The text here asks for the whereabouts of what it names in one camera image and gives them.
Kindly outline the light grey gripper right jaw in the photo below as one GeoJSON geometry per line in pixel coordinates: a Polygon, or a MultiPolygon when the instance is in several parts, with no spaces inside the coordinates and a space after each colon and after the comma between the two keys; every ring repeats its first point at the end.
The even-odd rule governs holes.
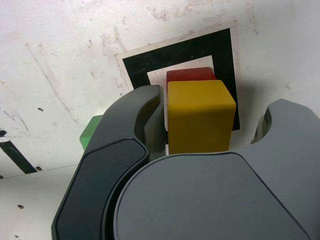
{"type": "Polygon", "coordinates": [[[320,119],[285,99],[268,132],[236,151],[176,154],[148,163],[116,204],[116,240],[317,240],[320,119]]]}

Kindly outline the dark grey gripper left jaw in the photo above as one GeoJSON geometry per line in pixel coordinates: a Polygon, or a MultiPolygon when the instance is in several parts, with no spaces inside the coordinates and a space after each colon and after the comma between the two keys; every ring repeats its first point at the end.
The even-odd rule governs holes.
{"type": "Polygon", "coordinates": [[[111,240],[116,203],[129,179],[166,154],[163,88],[145,85],[102,115],[51,226],[55,240],[111,240]]]}

